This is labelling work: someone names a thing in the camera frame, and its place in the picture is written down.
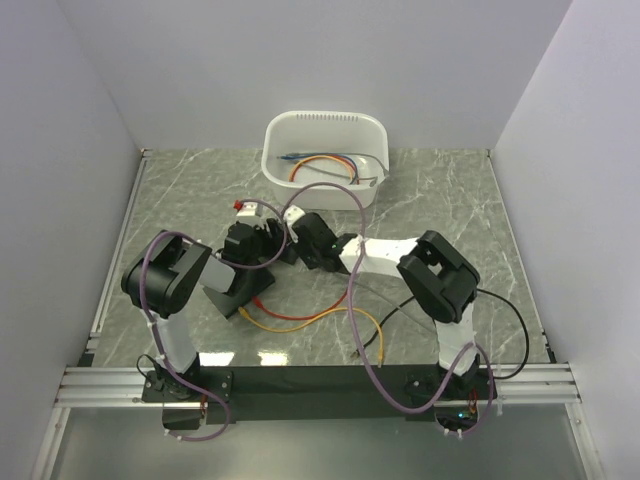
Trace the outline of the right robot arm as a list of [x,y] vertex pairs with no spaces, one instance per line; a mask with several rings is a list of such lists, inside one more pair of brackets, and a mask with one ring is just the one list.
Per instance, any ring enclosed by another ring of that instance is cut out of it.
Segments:
[[474,301],[478,271],[438,232],[404,240],[338,236],[317,213],[292,206],[284,220],[293,246],[305,265],[327,272],[353,271],[402,279],[423,312],[433,320],[439,344],[440,387],[452,399],[465,397],[475,386],[477,349]]

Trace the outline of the black network switch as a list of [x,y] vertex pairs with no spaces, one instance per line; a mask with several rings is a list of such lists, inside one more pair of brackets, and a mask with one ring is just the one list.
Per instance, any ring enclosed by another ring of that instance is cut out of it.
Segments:
[[289,240],[284,250],[279,255],[278,260],[288,265],[294,265],[297,262],[298,258],[299,255],[296,251],[295,243]]
[[263,293],[275,283],[274,275],[266,268],[259,270],[241,270],[237,273],[228,292],[221,293],[212,288],[203,287],[204,294],[226,319],[230,319],[245,307],[254,297]]

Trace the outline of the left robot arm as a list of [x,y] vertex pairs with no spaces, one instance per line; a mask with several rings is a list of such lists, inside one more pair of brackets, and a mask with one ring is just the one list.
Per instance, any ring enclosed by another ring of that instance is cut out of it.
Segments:
[[174,368],[165,388],[176,400],[187,402],[201,388],[199,353],[182,313],[195,288],[202,286],[217,310],[230,318],[275,283],[262,263],[276,257],[292,265],[298,255],[291,241],[282,242],[284,230],[273,218],[261,225],[235,222],[216,251],[175,232],[163,230],[160,236],[122,275],[121,289],[133,305],[146,305],[152,312],[152,334]]

